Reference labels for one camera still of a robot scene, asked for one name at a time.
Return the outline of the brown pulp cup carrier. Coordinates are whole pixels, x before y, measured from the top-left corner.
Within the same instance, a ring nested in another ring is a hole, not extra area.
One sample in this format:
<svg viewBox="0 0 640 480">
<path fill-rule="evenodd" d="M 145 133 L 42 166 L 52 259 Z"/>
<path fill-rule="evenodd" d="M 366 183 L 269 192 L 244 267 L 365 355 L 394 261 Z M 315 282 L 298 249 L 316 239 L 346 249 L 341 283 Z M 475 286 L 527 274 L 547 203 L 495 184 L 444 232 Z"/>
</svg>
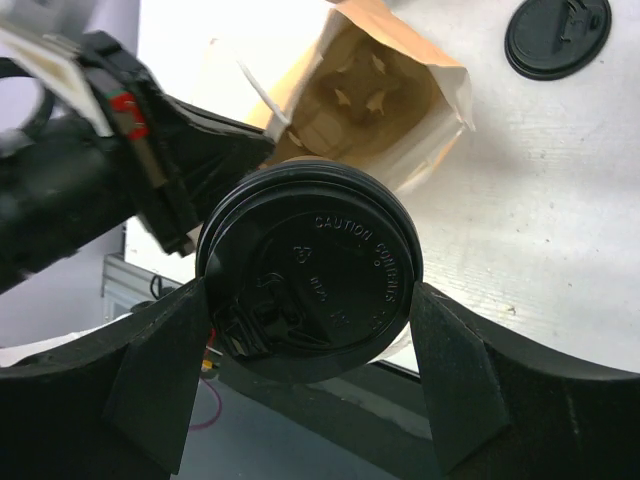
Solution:
<svg viewBox="0 0 640 480">
<path fill-rule="evenodd" d="M 275 158 L 363 166 L 418 125 L 438 97 L 427 66 L 349 24 L 304 87 Z"/>
</svg>

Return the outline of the brown paper bag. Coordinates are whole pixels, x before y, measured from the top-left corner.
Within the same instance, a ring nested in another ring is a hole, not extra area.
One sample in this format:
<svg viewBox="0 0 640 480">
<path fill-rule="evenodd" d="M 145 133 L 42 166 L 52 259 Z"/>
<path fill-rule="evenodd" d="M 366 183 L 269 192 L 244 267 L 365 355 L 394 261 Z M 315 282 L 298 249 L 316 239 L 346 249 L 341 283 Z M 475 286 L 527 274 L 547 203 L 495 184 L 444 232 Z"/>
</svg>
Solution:
<svg viewBox="0 0 640 480">
<path fill-rule="evenodd" d="M 193 102 L 262 129 L 270 162 L 322 157 L 393 191 L 473 127 L 465 67 L 381 1 L 225 1 Z"/>
</svg>

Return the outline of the black plastic cup lid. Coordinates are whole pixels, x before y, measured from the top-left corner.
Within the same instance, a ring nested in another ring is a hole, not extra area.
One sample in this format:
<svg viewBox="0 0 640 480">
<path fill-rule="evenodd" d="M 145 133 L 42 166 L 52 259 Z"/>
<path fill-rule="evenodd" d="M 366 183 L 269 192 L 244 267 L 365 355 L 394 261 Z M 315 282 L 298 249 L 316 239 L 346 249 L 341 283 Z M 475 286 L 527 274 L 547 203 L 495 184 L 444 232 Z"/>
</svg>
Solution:
<svg viewBox="0 0 640 480">
<path fill-rule="evenodd" d="M 370 175 L 293 161 L 240 181 L 196 254 L 225 356 L 281 383 L 315 383 L 379 357 L 407 328 L 423 260 L 399 199 Z"/>
</svg>

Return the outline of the aluminium rail frame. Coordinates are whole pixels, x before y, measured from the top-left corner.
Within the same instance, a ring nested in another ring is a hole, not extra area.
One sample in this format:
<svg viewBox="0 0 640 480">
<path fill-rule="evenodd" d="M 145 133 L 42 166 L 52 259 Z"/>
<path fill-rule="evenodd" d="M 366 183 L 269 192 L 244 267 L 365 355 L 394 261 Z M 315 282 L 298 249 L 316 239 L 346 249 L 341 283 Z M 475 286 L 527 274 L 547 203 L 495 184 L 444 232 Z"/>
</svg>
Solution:
<svg viewBox="0 0 640 480">
<path fill-rule="evenodd" d="M 111 322 L 145 301 L 153 301 L 163 289 L 177 289 L 180 284 L 151 271 L 126 262 L 119 254 L 109 254 L 103 259 L 102 299 L 103 317 Z"/>
</svg>

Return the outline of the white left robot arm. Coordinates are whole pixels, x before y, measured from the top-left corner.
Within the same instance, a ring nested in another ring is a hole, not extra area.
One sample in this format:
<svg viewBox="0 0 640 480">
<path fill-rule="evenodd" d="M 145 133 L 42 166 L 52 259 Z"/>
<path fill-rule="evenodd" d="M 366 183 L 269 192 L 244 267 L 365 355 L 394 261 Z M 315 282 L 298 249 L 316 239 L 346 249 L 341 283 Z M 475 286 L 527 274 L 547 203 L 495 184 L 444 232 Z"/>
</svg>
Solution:
<svg viewBox="0 0 640 480">
<path fill-rule="evenodd" d="M 43 89 L 1 135 L 1 287 L 10 290 L 131 217 L 168 254 L 231 186 L 272 154 L 263 130 L 165 93 L 112 36 L 88 31 L 92 1 L 5 1 L 5 78 Z"/>
</svg>

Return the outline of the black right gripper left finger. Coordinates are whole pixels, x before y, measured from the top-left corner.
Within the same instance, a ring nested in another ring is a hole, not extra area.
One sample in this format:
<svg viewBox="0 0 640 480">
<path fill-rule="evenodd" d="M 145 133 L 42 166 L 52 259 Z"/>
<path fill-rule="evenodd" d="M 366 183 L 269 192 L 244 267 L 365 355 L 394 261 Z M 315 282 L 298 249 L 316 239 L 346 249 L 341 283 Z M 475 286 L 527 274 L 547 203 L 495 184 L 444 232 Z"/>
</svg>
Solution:
<svg viewBox="0 0 640 480">
<path fill-rule="evenodd" d="M 168 479 L 210 332 L 204 287 L 1 371 L 4 479 Z"/>
</svg>

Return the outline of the black plastic lid stack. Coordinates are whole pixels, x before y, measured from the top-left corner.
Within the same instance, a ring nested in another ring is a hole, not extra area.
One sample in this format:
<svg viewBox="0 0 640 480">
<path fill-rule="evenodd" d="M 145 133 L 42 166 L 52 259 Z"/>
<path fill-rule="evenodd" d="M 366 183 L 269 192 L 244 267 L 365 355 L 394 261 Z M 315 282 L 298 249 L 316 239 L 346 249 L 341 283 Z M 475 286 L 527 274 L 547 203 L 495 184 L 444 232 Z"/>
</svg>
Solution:
<svg viewBox="0 0 640 480">
<path fill-rule="evenodd" d="M 595 59 L 611 26 L 607 0 L 526 0 L 507 26 L 505 57 L 525 78 L 559 80 Z"/>
</svg>

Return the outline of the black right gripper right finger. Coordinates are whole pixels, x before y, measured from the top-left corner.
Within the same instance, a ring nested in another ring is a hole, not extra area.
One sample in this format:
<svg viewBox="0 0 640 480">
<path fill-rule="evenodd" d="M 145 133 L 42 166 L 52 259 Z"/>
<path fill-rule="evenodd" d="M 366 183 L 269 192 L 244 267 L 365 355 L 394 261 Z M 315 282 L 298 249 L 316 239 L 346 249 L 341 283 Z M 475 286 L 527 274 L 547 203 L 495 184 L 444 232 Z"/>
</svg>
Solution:
<svg viewBox="0 0 640 480">
<path fill-rule="evenodd" d="M 447 478 L 638 477 L 636 373 L 544 346 L 425 283 L 410 323 Z"/>
</svg>

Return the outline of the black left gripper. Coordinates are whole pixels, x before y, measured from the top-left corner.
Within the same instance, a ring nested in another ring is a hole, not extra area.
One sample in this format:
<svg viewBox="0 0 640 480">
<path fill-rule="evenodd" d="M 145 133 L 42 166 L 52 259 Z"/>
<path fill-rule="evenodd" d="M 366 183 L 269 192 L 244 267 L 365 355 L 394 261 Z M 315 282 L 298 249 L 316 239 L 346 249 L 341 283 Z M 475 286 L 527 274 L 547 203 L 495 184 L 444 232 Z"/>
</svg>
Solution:
<svg viewBox="0 0 640 480">
<path fill-rule="evenodd" d="M 109 34 L 79 46 L 5 29 L 3 77 L 38 80 L 43 101 L 1 138 L 1 287 L 10 290 L 137 216 L 167 253 L 273 153 L 263 129 L 162 91 Z"/>
</svg>

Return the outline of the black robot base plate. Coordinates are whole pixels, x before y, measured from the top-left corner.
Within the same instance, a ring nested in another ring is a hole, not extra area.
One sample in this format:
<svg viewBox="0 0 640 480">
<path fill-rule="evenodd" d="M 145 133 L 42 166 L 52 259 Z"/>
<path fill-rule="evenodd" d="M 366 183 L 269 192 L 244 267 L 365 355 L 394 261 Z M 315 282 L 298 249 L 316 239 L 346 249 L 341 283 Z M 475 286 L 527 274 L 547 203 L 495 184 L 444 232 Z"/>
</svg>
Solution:
<svg viewBox="0 0 640 480">
<path fill-rule="evenodd" d="M 418 377 L 385 362 L 309 385 L 262 380 L 211 340 L 203 376 L 398 479 L 440 479 Z"/>
</svg>

